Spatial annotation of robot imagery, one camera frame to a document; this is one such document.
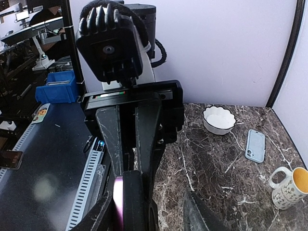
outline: white bowl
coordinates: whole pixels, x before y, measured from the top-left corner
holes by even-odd
[[[222,107],[209,107],[203,112],[203,125],[215,135],[225,135],[236,123],[234,115]]]

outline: monitor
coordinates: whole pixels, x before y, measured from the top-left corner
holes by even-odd
[[[16,14],[16,21],[19,22],[19,21],[22,21],[22,20],[24,20],[28,17],[29,17],[28,11],[22,11],[22,12]]]

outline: light blue phone case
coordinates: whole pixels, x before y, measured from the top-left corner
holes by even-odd
[[[265,155],[265,136],[264,134],[249,130],[245,157],[249,160],[261,164]]]

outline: screw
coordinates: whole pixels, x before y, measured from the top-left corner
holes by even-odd
[[[164,143],[164,139],[161,139],[159,141],[157,141],[158,144],[163,144]]]
[[[105,46],[103,48],[103,52],[105,54],[113,54],[115,52],[115,48],[113,46]]]

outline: black frame edge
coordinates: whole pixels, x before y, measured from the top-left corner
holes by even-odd
[[[266,107],[270,107],[270,108],[273,107],[277,99],[277,96],[279,94],[279,91],[282,87],[285,76],[288,72],[288,69],[289,69],[289,66],[290,66],[290,63],[293,57],[293,53],[295,50],[295,46],[297,43],[299,30],[302,24],[302,19],[303,19],[304,10],[305,10],[305,2],[306,0],[297,0],[296,10],[295,10],[295,15],[294,15],[294,20],[293,20],[293,25],[292,25],[292,30],[291,30],[288,46],[285,51],[282,65],[279,70],[279,74],[277,76],[273,90],[269,96],[269,100],[266,104]]]
[[[86,89],[84,84],[84,78],[81,71],[81,65],[77,52],[77,47],[75,45],[75,34],[74,34],[73,20],[72,20],[69,0],[62,0],[61,7],[62,7],[62,17],[63,17],[63,24],[65,27],[66,39],[68,40],[71,50],[72,66],[78,84],[79,94],[82,96],[83,94],[86,93]]]

